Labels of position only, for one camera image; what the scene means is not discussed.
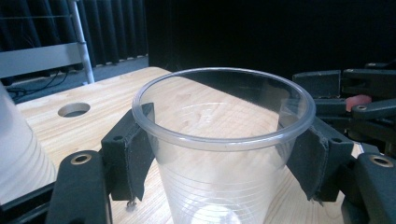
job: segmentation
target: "hole in table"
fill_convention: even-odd
[[[87,113],[91,106],[86,103],[74,103],[65,105],[58,110],[58,115],[63,118],[73,118]]]

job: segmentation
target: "black backdrop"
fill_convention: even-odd
[[[396,1],[146,0],[149,64],[300,72],[396,58]]]

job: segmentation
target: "black curtain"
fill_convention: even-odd
[[[282,77],[396,59],[396,1],[146,0],[148,64]]]
[[[143,0],[80,0],[92,67],[146,55]],[[67,0],[1,0],[0,51],[76,42]]]

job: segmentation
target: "white plastic cup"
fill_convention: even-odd
[[[54,164],[0,83],[0,204],[44,187],[55,178]]]
[[[154,104],[154,116],[142,105]],[[133,102],[175,223],[263,223],[315,104],[295,83],[236,68],[159,77]]]

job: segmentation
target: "white cylinder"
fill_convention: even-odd
[[[0,204],[52,183],[56,169],[0,83]]]

